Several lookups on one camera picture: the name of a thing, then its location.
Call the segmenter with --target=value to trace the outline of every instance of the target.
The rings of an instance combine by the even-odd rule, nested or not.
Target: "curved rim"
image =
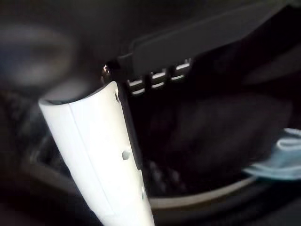
[[[200,194],[188,195],[188,196],[176,197],[176,198],[150,198],[149,202],[151,208],[156,210],[196,205],[228,195],[232,192],[235,192],[243,187],[252,184],[253,182],[255,182],[255,180],[256,177],[249,177],[247,179],[240,180],[238,182],[235,182],[233,184],[230,184],[228,186],[210,192],[204,192]]]

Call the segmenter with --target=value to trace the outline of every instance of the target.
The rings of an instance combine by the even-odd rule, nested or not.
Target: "small hole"
[[[122,153],[122,159],[128,160],[130,158],[131,153],[129,151],[123,151]]]
[[[142,200],[144,200],[144,198],[145,198],[145,189],[144,189],[144,186],[142,186],[141,197],[142,197]]]
[[[118,90],[115,90],[115,98],[117,100],[117,102],[119,103],[120,102],[120,99],[118,97]]]

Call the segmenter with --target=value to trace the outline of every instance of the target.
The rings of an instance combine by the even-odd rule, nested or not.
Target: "black plastic part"
[[[247,36],[277,13],[283,1],[244,1],[219,13],[214,9],[201,19],[190,21],[133,43],[135,76],[163,68],[197,54],[235,42]]]
[[[143,165],[142,152],[139,148],[138,139],[137,139],[136,131],[134,128],[131,111],[130,111],[130,108],[128,105],[127,93],[126,93],[126,90],[125,90],[125,87],[123,84],[117,84],[117,86],[118,86],[118,96],[119,96],[119,100],[122,105],[123,115],[124,115],[124,119],[125,119],[126,125],[127,125],[127,133],[128,133],[129,139],[130,139],[134,160],[135,160],[137,169],[141,170],[142,165]]]

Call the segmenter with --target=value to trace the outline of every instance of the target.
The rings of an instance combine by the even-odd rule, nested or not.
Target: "blurry object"
[[[45,87],[63,79],[76,61],[77,44],[50,28],[0,26],[1,88]]]
[[[284,129],[271,156],[244,169],[251,175],[275,180],[301,179],[301,130]]]

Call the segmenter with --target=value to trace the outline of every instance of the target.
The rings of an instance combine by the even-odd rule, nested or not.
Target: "light blue cloth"
[[[244,172],[277,180],[301,179],[301,130],[284,129],[268,160],[255,163]]]

